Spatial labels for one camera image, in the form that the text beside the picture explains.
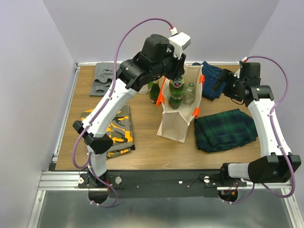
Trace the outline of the beige canvas tote bag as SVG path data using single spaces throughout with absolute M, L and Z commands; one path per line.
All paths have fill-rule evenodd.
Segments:
M 204 83 L 204 75 L 199 78 L 202 66 L 184 66 L 184 92 L 190 82 L 195 86 L 195 100 L 191 105 L 181 103 L 181 106 L 174 110 L 169 106 L 170 90 L 169 79 L 164 79 L 161 91 L 157 100 L 157 105 L 163 108 L 162 121 L 158 129 L 157 135 L 178 142 L 185 142 L 188 127 L 195 118 L 200 114 L 200 102 L 202 97 L 202 86 Z

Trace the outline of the clear plastic water bottle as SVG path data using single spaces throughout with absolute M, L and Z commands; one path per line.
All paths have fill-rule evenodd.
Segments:
M 143 86 L 138 93 L 140 95 L 144 95 L 144 94 L 148 93 L 148 86 L 147 85 Z

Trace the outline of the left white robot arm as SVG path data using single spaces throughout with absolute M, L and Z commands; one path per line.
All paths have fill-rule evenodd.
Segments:
M 118 78 L 111 88 L 83 121 L 75 121 L 74 129 L 88 147 L 89 182 L 96 188 L 105 183 L 106 152 L 113 140 L 106 130 L 118 111 L 144 86 L 162 76 L 169 80 L 184 74 L 185 54 L 191 43 L 190 36 L 181 32 L 166 38 L 152 34 L 143 48 L 132 59 L 122 62 L 116 71 Z

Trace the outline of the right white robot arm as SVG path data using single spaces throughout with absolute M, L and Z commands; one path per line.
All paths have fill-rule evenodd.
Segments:
M 292 154 L 283 137 L 273 110 L 272 90 L 261 84 L 260 63 L 241 62 L 236 73 L 223 69 L 213 90 L 218 91 L 222 84 L 225 84 L 225 96 L 243 101 L 249 109 L 260 141 L 261 157 L 249 163 L 224 163 L 219 182 L 224 186 L 236 179 L 260 184 L 286 183 L 292 177 L 291 172 L 300 167 L 301 158 Z

